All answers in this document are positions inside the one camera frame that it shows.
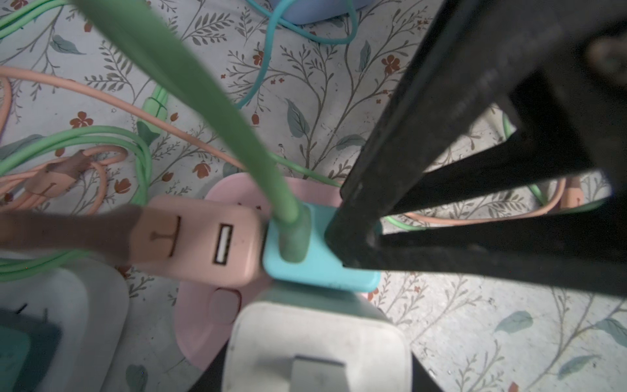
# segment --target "power adapter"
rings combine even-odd
[[[179,216],[176,242],[167,258],[137,262],[154,275],[220,287],[241,287],[261,275],[261,250],[266,230],[252,208],[162,195],[148,207]]]
[[[330,289],[371,292],[381,279],[379,271],[346,268],[329,249],[324,231],[337,208],[304,203],[311,214],[311,237],[305,259],[300,263],[285,261],[279,252],[278,227],[270,220],[263,252],[263,268],[273,278]]]

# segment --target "plastic plug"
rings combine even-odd
[[[337,208],[304,203],[309,209],[311,234],[305,259],[300,263],[284,260],[279,252],[279,232],[275,220],[268,225],[263,267],[273,278],[308,285],[356,292],[371,292],[381,279],[379,271],[346,268],[328,248],[324,231]]]
[[[24,189],[47,198],[60,196],[74,185],[91,161],[82,150],[78,151],[63,162],[47,164],[24,182]]]
[[[148,207],[181,218],[172,255],[131,259],[154,275],[220,287],[241,287],[261,275],[265,220],[252,208],[161,195]]]

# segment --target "black metal stand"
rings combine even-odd
[[[342,187],[329,247],[351,268],[474,273],[627,295],[627,89],[599,77],[606,59],[586,57],[600,37],[624,31],[624,0],[445,2]],[[423,174],[503,97],[520,131]],[[613,189],[594,211],[374,231],[385,215],[594,168]]]

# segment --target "blue plastic object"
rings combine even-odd
[[[273,9],[279,2],[280,0],[270,0]],[[372,2],[373,0],[354,0],[356,9]],[[285,11],[283,19],[293,24],[308,24],[334,18],[347,12],[346,0],[298,0]]]
[[[379,271],[345,268],[324,242],[324,231],[337,208],[304,203],[312,216],[312,236],[305,260],[289,263],[278,250],[278,230],[274,220],[268,225],[263,268],[273,278],[331,289],[371,292],[381,279]]]

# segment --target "blue power adapter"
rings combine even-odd
[[[312,231],[305,260],[286,262],[278,248],[278,227],[274,220],[268,225],[263,251],[263,268],[273,278],[331,289],[371,292],[377,288],[381,272],[346,268],[324,241],[324,231],[337,208],[304,203],[311,212]]]

